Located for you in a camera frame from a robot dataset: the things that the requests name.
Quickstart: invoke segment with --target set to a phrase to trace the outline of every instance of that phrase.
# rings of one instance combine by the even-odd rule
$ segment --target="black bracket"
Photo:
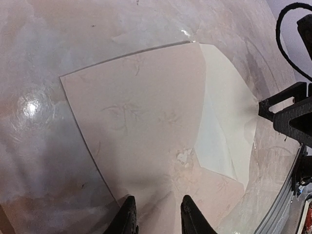
[[[298,32],[312,59],[312,15],[306,15],[297,21]]]
[[[182,234],[217,234],[189,195],[181,204]],[[134,196],[129,196],[103,234],[138,234]]]
[[[293,99],[293,105],[273,113],[270,107]],[[273,122],[276,131],[312,147],[312,84],[298,82],[282,92],[259,102],[259,115]]]

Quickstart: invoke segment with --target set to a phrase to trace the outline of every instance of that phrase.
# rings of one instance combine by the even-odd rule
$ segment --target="black cable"
[[[299,72],[301,75],[303,75],[305,78],[307,78],[309,81],[312,82],[312,77],[310,77],[308,74],[306,74],[305,72],[303,72],[299,67],[296,66],[296,64],[294,64],[290,58],[288,57],[288,55],[285,53],[283,46],[281,44],[281,38],[280,38],[280,34],[281,34],[281,24],[282,24],[282,20],[284,18],[284,16],[286,15],[287,12],[297,9],[297,8],[303,8],[303,9],[307,9],[312,11],[312,6],[310,6],[309,4],[305,4],[305,3],[299,3],[299,2],[295,2],[292,3],[288,6],[286,6],[280,13],[277,19],[277,23],[276,23],[276,42],[277,42],[277,46],[280,50],[280,52],[282,53],[282,55],[284,56],[284,58],[286,59],[286,61],[293,67],[293,69],[295,69],[297,72]]]

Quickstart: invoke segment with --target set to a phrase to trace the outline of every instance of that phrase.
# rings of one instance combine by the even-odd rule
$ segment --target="peeled backing sheet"
[[[126,56],[61,77],[82,135],[113,196],[117,200],[128,194],[136,197],[142,233],[181,233],[179,206],[185,194],[191,195],[213,227],[244,194],[248,174],[239,181],[237,170],[241,168],[235,168],[231,158],[238,155],[231,154],[228,142],[229,158],[218,155],[222,147],[216,148],[215,154],[200,151],[205,140],[212,140],[200,134],[207,131],[202,129],[205,97],[211,91],[207,86],[218,85],[212,75],[222,78],[208,72],[216,69],[208,65],[209,56],[224,57],[214,46],[188,43]],[[222,66],[232,71],[230,65],[228,61]],[[227,78],[233,78],[231,73],[223,82]],[[211,95],[210,111],[223,131],[215,136],[232,137],[230,140],[239,144],[240,139],[222,129],[226,109],[219,116],[221,109],[214,106],[222,101]],[[247,137],[252,145],[253,135]],[[250,153],[249,145],[245,156],[250,157]],[[215,165],[230,160],[232,167],[205,164],[205,157],[220,159]],[[234,179],[229,178],[232,171],[236,172]]]
[[[200,48],[206,89],[196,153],[202,167],[233,178],[246,189],[258,101],[225,55],[214,45]]]

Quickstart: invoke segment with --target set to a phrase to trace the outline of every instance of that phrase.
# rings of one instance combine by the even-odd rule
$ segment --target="paper sheet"
[[[188,43],[61,77],[113,196],[136,197],[142,233],[181,233],[180,203],[185,194],[213,227],[244,194],[243,184],[198,161],[196,141],[207,74],[201,47]]]
[[[233,64],[215,46],[200,44],[206,61],[206,91],[195,150],[202,167],[249,181],[258,101]]]

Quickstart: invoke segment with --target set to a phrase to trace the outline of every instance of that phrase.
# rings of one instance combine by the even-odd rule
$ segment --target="marble surface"
[[[0,1],[0,227],[100,233],[117,204],[84,145],[59,76],[107,59],[195,40],[215,45],[261,100],[294,83],[264,0]],[[252,233],[297,144],[258,122],[246,193],[219,233]]]

